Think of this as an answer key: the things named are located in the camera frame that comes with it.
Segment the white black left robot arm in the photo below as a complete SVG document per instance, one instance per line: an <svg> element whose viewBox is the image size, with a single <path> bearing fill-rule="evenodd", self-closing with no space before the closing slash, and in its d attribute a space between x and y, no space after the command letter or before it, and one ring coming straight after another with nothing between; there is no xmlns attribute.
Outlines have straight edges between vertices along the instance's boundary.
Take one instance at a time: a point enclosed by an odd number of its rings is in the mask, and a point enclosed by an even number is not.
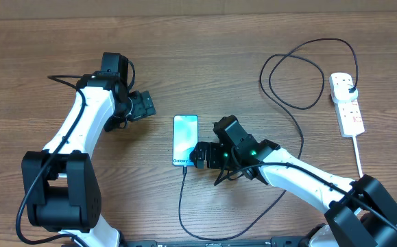
<svg viewBox="0 0 397 247"><path fill-rule="evenodd" d="M76 246L125 246L121 231L101 215L101 192L91 158L102 131L155 115L148 91L133 91L133 63L105 52L100 70L50 80L75 89L75 101L53 139L29 151L21 168L25 195L16 215L18 238L29 245L69 238Z"/></svg>

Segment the blue Galaxy smartphone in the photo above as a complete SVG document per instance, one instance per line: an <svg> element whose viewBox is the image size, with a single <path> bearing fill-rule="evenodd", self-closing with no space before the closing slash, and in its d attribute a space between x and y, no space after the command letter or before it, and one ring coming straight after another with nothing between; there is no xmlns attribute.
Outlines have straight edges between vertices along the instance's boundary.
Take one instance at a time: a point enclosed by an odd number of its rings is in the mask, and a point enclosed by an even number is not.
<svg viewBox="0 0 397 247"><path fill-rule="evenodd" d="M173 155L176 167L193 165L190 153L198 141L198 116L176 115L173 118Z"/></svg>

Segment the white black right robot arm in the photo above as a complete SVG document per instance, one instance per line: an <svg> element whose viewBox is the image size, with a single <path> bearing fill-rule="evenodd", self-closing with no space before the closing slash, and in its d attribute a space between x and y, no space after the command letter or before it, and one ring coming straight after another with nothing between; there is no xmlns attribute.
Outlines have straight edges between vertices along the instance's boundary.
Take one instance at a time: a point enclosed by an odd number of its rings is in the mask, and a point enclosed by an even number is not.
<svg viewBox="0 0 397 247"><path fill-rule="evenodd" d="M198 142L189 158L199 169L219 169L222 183L242 173L280 187L324 214L326 225L309 246L397 246L397 203L375 178L358 180L324 172L267 139L258 142L234 116L214 124L218 142Z"/></svg>

